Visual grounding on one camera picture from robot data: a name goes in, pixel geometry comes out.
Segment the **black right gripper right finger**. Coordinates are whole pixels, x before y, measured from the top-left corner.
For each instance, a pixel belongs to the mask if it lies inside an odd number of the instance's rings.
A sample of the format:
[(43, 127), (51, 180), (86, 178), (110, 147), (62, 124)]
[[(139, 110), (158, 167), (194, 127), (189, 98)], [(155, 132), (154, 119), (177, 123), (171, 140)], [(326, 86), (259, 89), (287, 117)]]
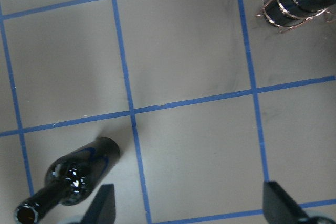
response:
[(276, 181), (263, 183), (262, 203), (267, 223), (310, 222), (310, 217)]

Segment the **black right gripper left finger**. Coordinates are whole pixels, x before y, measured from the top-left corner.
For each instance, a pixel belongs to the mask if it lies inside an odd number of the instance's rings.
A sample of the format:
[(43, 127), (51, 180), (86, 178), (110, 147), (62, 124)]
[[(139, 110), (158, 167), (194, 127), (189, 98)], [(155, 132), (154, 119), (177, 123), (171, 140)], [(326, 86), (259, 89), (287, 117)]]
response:
[(80, 223), (114, 224), (116, 220), (114, 184), (102, 185)]

